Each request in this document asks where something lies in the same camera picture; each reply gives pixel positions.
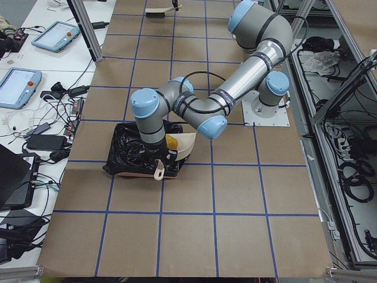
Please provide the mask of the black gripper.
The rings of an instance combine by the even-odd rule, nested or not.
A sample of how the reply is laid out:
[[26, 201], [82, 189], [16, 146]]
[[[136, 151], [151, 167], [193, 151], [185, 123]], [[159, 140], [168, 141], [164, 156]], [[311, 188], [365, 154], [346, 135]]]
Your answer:
[[167, 169], [168, 171], [177, 171], [177, 150], [170, 150], [167, 147], [166, 141], [160, 141], [153, 144], [143, 142], [143, 146], [143, 168], [145, 168], [146, 170], [155, 170], [157, 166], [157, 160], [161, 160], [165, 169]]

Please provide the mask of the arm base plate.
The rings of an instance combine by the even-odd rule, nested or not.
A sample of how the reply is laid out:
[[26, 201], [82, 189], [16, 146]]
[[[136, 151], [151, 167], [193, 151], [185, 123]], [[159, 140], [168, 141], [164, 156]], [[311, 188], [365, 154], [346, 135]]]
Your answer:
[[241, 101], [245, 126], [289, 127], [285, 101], [280, 99], [277, 106], [266, 106], [259, 100], [258, 91], [250, 91]]

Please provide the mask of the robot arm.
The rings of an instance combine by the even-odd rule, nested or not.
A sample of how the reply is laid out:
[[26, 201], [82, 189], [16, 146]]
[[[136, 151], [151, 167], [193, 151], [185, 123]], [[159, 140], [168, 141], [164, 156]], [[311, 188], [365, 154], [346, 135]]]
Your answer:
[[182, 77], [153, 90], [143, 88], [131, 96], [131, 109], [145, 148], [147, 163], [168, 166], [177, 160], [169, 150], [163, 117], [175, 112], [209, 140], [218, 138], [227, 126], [226, 116], [243, 96], [257, 90], [262, 109], [276, 108], [289, 89], [288, 77], [274, 68], [286, 58], [293, 43], [292, 28], [283, 16], [255, 3], [241, 1], [232, 13], [227, 29], [237, 44], [253, 53], [205, 100], [199, 99]]

